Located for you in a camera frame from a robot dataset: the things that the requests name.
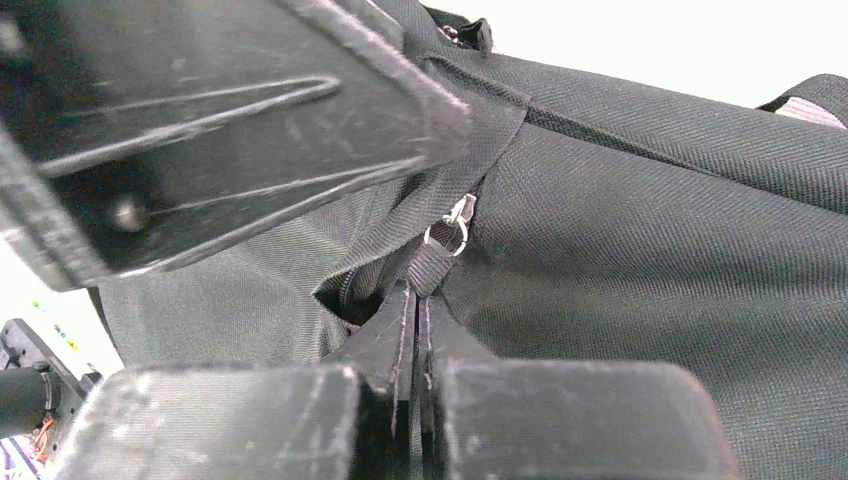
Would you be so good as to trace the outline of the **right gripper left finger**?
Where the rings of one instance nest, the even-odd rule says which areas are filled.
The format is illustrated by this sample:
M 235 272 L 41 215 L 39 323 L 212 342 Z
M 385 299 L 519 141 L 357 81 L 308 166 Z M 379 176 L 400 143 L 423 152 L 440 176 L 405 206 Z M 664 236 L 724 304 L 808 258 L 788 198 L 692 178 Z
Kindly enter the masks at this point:
M 404 282 L 326 363 L 351 365 L 363 378 L 351 477 L 407 479 L 417 298 Z

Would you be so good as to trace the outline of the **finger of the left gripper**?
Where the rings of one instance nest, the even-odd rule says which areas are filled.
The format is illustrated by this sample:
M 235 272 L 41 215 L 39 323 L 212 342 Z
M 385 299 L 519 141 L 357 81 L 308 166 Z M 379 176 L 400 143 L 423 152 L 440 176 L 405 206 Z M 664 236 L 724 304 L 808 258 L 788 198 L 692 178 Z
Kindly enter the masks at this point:
M 1 236 L 58 291 L 192 264 L 469 129 L 335 1 L 1 5 Z
M 335 0 L 341 8 L 355 16 L 371 31 L 379 34 L 393 48 L 404 47 L 403 27 L 372 0 Z

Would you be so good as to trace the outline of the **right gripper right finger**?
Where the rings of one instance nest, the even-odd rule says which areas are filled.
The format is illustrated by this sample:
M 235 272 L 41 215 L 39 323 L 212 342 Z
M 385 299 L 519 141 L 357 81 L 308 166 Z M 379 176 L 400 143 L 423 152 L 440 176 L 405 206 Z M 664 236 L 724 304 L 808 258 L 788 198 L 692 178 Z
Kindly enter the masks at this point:
M 444 454 L 441 451 L 440 389 L 446 377 L 447 364 L 484 363 L 497 357 L 472 335 L 458 320 L 446 300 L 438 295 L 418 302 L 417 333 L 417 399 L 419 401 L 421 460 L 425 479 L 441 479 Z

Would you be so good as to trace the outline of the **black backpack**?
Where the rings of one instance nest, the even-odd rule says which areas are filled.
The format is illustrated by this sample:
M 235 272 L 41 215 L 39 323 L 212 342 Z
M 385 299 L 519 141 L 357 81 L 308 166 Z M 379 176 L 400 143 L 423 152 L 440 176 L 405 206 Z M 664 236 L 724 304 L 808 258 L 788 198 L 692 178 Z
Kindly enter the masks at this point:
M 473 113 L 467 156 L 102 285 L 129 366 L 310 362 L 428 274 L 497 354 L 664 360 L 750 479 L 847 475 L 847 129 L 485 54 L 382 8 Z

